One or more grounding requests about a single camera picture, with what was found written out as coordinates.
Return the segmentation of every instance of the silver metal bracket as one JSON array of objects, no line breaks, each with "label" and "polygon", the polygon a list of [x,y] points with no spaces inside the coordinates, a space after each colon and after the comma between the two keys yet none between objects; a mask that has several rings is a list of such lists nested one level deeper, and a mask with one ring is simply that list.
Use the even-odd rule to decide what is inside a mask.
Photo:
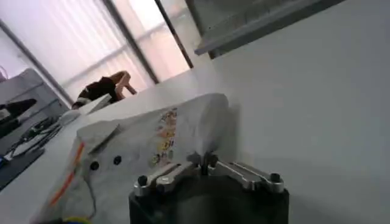
[{"label": "silver metal bracket", "polygon": [[167,164],[149,175],[144,184],[140,183],[140,179],[138,179],[134,184],[134,193],[136,196],[142,197],[148,195],[153,189],[160,193],[170,192],[183,177],[194,174],[196,167],[197,165],[192,162]]},{"label": "silver metal bracket", "polygon": [[284,181],[279,174],[268,174],[243,163],[218,161],[214,167],[208,167],[208,173],[212,176],[226,175],[238,181],[243,188],[250,191],[265,187],[272,193],[282,193],[285,188]]}]

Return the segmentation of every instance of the white wall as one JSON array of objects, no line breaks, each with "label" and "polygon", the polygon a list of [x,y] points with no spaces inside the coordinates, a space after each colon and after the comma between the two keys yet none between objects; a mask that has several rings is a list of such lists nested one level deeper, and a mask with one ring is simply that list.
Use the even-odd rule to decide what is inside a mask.
[{"label": "white wall", "polygon": [[283,175],[291,223],[390,223],[389,9],[348,0],[215,64],[238,156]]},{"label": "white wall", "polygon": [[0,66],[7,71],[9,79],[19,75],[28,68],[22,56],[22,53],[12,40],[0,30]]}]

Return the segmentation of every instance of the black hole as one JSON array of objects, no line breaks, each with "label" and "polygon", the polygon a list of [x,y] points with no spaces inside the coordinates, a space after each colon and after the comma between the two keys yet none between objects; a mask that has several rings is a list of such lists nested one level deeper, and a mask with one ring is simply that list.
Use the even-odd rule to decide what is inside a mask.
[{"label": "black hole", "polygon": [[119,165],[122,162],[122,157],[121,156],[116,156],[114,158],[114,164]]},{"label": "black hole", "polygon": [[90,165],[91,170],[98,170],[99,168],[99,163],[97,161],[93,161]]}]

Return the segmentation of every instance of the black rubber part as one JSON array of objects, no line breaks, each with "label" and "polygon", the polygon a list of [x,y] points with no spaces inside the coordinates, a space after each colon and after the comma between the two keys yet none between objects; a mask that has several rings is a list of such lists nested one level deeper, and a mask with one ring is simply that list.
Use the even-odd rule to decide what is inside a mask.
[{"label": "black rubber part", "polygon": [[280,175],[277,173],[271,174],[271,181],[274,183],[280,183]]},{"label": "black rubber part", "polygon": [[138,184],[140,186],[145,186],[147,184],[147,176],[142,175],[138,177]]}]

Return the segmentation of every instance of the gray cabinet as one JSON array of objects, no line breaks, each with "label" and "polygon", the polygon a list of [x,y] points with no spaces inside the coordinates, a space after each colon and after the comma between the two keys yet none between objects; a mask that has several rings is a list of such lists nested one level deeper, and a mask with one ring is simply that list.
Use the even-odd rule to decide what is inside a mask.
[{"label": "gray cabinet", "polygon": [[22,74],[0,83],[0,104],[26,99],[35,99],[37,102],[19,117],[21,126],[0,139],[0,155],[33,124],[69,110],[33,69],[27,69]]}]

